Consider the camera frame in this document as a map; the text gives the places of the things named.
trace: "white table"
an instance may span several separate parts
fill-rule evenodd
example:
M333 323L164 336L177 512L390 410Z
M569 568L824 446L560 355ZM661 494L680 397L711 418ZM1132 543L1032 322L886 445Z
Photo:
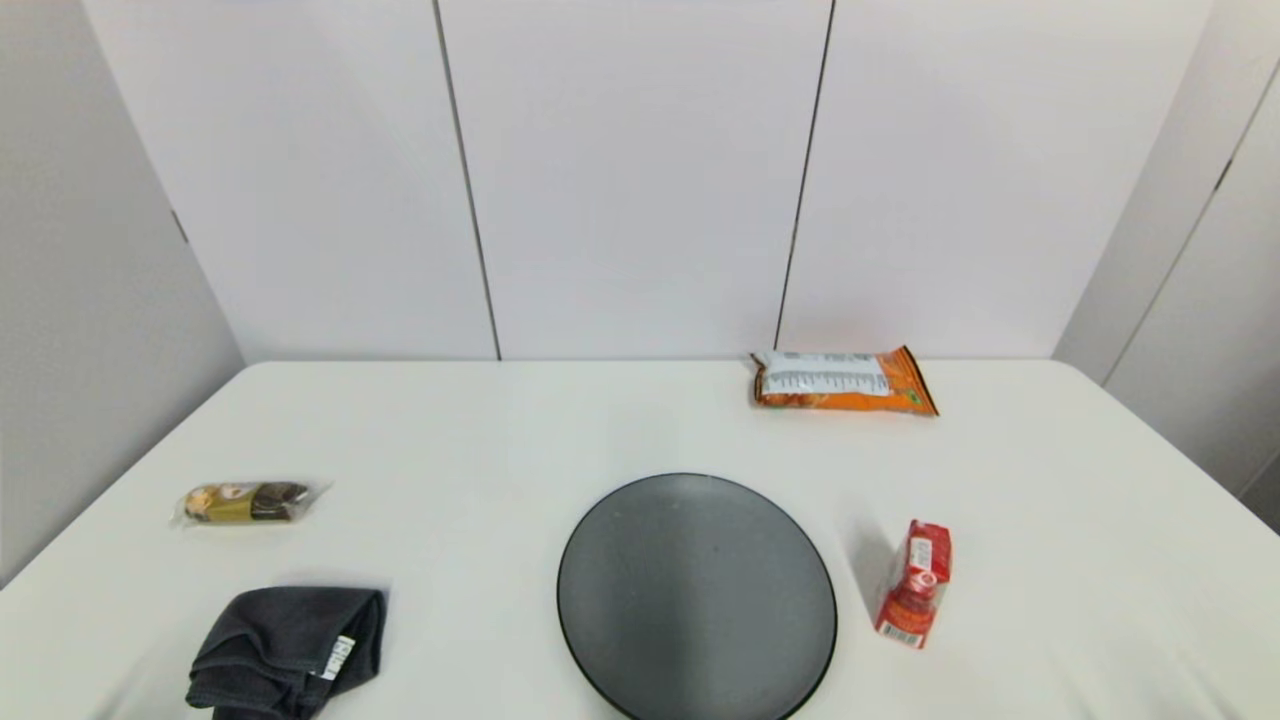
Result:
M266 364L0 591L0 717L204 717L187 669L232 596L390 588L383 674L325 710L617 717L575 666L556 570L613 488L763 492L826 560L840 637L796 717L1280 716L1280 539L1076 372L923 365L942 416L762 410L737 363ZM191 487L332 480L293 527L172 529ZM952 529L931 644L864 596L911 518Z

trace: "towel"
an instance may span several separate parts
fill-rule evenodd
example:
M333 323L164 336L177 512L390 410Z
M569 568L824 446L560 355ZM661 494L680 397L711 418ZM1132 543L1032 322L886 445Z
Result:
M378 675L385 609L375 589L242 593L205 638L187 703L212 707L214 720L310 720Z

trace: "small carton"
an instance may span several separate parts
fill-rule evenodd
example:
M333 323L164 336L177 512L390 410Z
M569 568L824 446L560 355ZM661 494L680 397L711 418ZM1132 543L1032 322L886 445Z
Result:
M951 532L942 525L911 520L906 541L884 584L876 632L914 648L923 648L951 582Z

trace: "snack bag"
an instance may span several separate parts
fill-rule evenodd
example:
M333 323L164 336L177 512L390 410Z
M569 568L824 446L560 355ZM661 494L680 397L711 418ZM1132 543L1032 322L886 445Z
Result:
M876 616L876 632L923 648L951 582L951 532L911 520Z
M175 519L192 523L293 521L320 489L305 483L220 483L201 486L179 501Z
M906 347L879 355L759 352L755 401L773 407L893 410L937 415Z

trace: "gray plate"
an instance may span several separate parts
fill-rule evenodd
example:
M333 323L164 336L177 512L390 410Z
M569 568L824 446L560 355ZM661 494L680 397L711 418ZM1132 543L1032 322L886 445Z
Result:
M710 475L614 491L564 548L561 626L588 680L641 720L778 720L822 682L836 598L808 536Z

